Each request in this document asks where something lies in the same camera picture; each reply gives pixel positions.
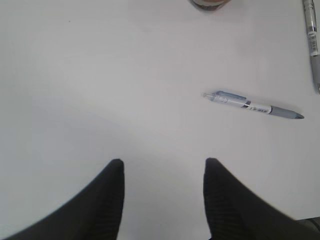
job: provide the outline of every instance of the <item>pen label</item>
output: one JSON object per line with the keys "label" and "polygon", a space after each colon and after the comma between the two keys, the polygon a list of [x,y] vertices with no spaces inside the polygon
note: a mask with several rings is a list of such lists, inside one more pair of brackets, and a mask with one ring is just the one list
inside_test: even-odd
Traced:
{"label": "pen label", "polygon": [[254,102],[251,102],[250,105],[247,107],[247,109],[251,111],[256,111],[264,114],[269,114],[272,111],[271,106],[256,104]]}
{"label": "pen label", "polygon": [[309,40],[309,50],[310,50],[310,56],[316,56],[319,54],[318,52],[318,41],[317,41],[317,35],[316,33],[312,33],[308,36]]}

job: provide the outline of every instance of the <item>white desk surface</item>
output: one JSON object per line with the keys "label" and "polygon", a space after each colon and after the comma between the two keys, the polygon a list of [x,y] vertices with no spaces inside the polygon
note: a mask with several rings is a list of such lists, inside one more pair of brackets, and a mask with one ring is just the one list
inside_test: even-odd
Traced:
{"label": "white desk surface", "polygon": [[[0,1],[0,239],[125,162],[118,239],[208,239],[205,159],[320,216],[320,96],[301,0]],[[212,103],[229,90],[305,116]]]}

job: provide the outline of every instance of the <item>pen clip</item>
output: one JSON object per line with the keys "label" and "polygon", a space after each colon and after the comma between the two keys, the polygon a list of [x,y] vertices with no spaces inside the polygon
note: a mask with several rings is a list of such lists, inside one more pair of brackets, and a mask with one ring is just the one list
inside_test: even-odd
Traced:
{"label": "pen clip", "polygon": [[228,97],[228,98],[233,98],[233,99],[239,99],[239,100],[247,100],[246,97],[244,96],[239,96],[233,93],[229,93],[229,92],[225,92],[225,91],[217,91],[214,93],[215,95],[218,96],[224,96],[224,97]]}

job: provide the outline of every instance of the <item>silver pen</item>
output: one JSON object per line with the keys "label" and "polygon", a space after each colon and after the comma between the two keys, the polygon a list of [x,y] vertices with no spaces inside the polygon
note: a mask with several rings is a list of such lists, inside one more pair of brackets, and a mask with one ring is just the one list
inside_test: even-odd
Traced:
{"label": "silver pen", "polygon": [[271,106],[271,105],[254,103],[252,101],[247,100],[247,98],[244,96],[235,95],[229,92],[217,91],[211,94],[204,93],[203,97],[215,103],[226,104],[226,105],[235,106],[238,108],[248,109],[251,111],[279,116],[287,119],[304,119],[305,118],[304,116],[302,116],[301,114],[295,111],[291,111],[291,110],[287,110],[284,108]]}
{"label": "silver pen", "polygon": [[309,43],[312,77],[316,91],[320,94],[320,52],[317,40],[317,18],[313,0],[302,0],[304,7],[306,33]]}

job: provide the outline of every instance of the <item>pen grip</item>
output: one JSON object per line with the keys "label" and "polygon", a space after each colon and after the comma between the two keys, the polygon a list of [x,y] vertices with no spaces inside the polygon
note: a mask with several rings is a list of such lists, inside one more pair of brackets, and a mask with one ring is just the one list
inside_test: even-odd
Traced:
{"label": "pen grip", "polygon": [[316,92],[320,94],[320,55],[311,56],[310,62],[314,87]]}
{"label": "pen grip", "polygon": [[286,119],[295,119],[297,116],[297,113],[295,111],[287,110],[276,106],[271,107],[272,111],[269,113],[270,115],[279,116]]}

